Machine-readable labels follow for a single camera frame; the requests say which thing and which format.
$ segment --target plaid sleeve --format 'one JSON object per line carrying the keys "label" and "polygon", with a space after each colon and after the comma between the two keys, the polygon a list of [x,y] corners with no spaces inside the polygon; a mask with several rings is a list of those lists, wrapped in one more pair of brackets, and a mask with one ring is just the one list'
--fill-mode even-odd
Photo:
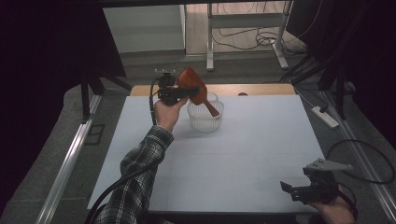
{"label": "plaid sleeve", "polygon": [[[154,162],[161,162],[165,150],[173,140],[172,134],[164,128],[153,126],[144,140],[122,160],[121,176],[142,170]],[[157,167],[152,168],[113,190],[110,201],[95,223],[145,223],[156,173]]]}

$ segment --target white power strip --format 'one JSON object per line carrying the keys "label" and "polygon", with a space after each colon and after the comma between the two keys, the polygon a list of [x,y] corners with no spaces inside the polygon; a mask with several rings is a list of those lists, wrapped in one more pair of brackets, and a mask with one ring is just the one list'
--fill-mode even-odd
{"label": "white power strip", "polygon": [[316,114],[323,122],[325,122],[330,128],[335,128],[339,125],[335,119],[333,119],[330,115],[328,115],[326,112],[320,112],[320,107],[315,106],[314,108],[311,109],[314,114]]}

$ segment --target desk leg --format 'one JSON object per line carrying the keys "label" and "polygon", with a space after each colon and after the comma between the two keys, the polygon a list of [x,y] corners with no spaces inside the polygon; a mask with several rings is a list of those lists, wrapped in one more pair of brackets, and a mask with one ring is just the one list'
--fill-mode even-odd
{"label": "desk leg", "polygon": [[213,71],[213,40],[212,40],[212,4],[207,4],[207,51],[206,51],[206,70]]}
{"label": "desk leg", "polygon": [[288,23],[288,19],[289,19],[291,3],[292,3],[291,0],[288,1],[286,3],[286,7],[283,9],[282,22],[280,23],[279,31],[277,32],[276,41],[272,45],[275,55],[277,57],[277,60],[279,61],[280,67],[284,70],[289,69],[289,65],[286,62],[285,57],[283,56],[281,44],[282,44],[283,33],[285,32],[286,24]]}

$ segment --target brown plastic scoop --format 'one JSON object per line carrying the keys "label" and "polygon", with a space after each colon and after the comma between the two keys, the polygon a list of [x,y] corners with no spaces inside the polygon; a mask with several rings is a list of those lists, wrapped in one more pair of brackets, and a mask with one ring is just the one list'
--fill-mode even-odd
{"label": "brown plastic scoop", "polygon": [[195,105],[205,104],[213,117],[220,114],[219,111],[207,101],[206,85],[192,68],[187,67],[180,73],[180,75],[178,75],[177,85],[180,88],[186,89],[199,87],[199,93],[194,96],[190,96],[192,103]]}

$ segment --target wire basket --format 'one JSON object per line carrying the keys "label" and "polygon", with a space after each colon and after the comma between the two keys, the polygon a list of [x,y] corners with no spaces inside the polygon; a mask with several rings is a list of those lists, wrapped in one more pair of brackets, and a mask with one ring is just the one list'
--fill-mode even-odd
{"label": "wire basket", "polygon": [[209,101],[218,111],[219,115],[213,117],[204,104],[195,105],[189,102],[187,111],[190,116],[190,126],[202,133],[212,133],[221,125],[221,118],[224,110],[224,103],[219,101],[219,97],[214,92],[209,92],[216,97],[215,100]]}

